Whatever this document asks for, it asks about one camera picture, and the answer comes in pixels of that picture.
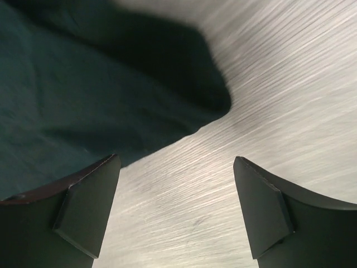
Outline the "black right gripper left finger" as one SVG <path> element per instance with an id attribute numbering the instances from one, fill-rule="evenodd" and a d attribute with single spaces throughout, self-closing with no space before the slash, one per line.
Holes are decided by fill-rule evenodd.
<path id="1" fill-rule="evenodd" d="M 117 155 L 1 201 L 2 267 L 92 267 L 120 172 Z"/>

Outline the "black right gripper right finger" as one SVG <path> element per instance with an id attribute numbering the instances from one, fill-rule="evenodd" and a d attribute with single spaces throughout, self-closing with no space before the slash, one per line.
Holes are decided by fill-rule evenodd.
<path id="1" fill-rule="evenodd" d="M 240 156 L 234 177 L 259 267 L 356 267 L 356 204 L 312 192 Z"/>

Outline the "black t-shirt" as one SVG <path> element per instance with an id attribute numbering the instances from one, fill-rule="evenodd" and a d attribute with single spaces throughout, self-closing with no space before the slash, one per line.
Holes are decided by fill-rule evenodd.
<path id="1" fill-rule="evenodd" d="M 113 1 L 1 2 L 1 198 L 117 154 L 128 166 L 226 115 L 194 27 Z"/>

